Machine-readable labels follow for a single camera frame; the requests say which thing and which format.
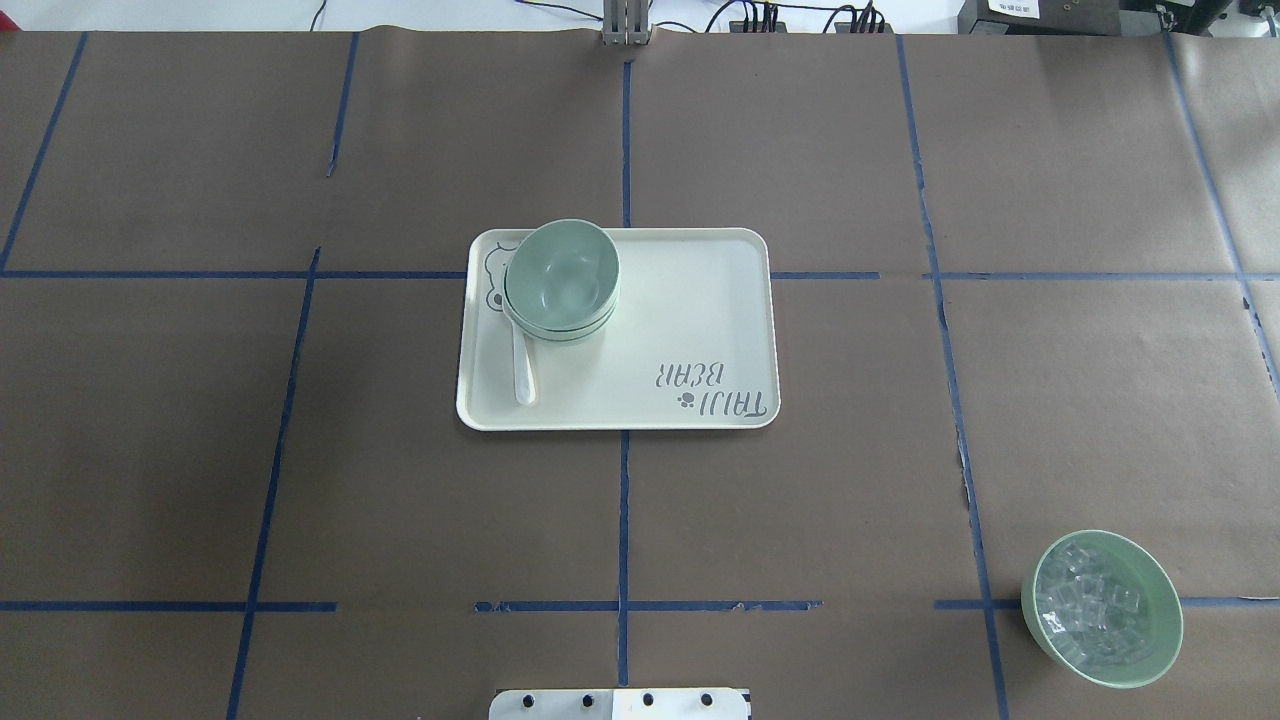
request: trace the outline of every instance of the spoon handle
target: spoon handle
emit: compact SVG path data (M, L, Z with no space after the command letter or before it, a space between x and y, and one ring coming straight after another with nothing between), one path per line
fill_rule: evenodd
M534 364L529 360L525 333L515 323L511 324L511 351L516 368L516 402L532 405L538 400L538 391L534 388Z

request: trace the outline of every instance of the white metal plate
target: white metal plate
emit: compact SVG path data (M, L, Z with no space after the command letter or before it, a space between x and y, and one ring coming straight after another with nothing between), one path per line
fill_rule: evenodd
M750 720L748 697L733 688L504 691L489 705L489 720Z
M513 392L502 274L531 231L488 231L467 261L457 411L477 430L745 429L778 414L764 240L744 228L608 229L618 305L576 343L529 343L538 402Z

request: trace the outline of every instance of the white bracket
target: white bracket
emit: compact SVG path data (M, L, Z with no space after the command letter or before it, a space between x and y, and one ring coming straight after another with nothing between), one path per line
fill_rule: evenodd
M733 688L503 691L489 720L751 720L750 697Z
M604 44L648 45L649 0L604 0Z

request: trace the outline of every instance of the white floor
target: white floor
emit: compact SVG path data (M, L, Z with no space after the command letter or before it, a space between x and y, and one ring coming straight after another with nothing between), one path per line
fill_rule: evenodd
M795 4L837 6L842 3L806 0ZM307 29L321 0L0 0L24 29L114 31L301 31ZM559 0L563 5L600 14L600 0ZM876 6L899 32L955 32L963 0L877 0ZM719 6L713 0L654 0L652 22L677 20L707 27ZM791 32L818 32L828 13L782 9L780 19ZM728 28L741 18L741 6L721 14L716 27ZM594 20L515 0L329 0L316 29L352 31L380 24L415 29L564 29L599 27ZM1265 23L1235 13L1215 24L1219 36L1260 36Z

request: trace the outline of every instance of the rectangular tray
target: rectangular tray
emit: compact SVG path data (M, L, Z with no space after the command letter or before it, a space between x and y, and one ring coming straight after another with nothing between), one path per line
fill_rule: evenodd
M744 228L608 229L618 305L581 342L529 341L538 401L516 404L507 260L526 229L471 243L458 416L477 430L748 429L778 414L773 293L764 240Z

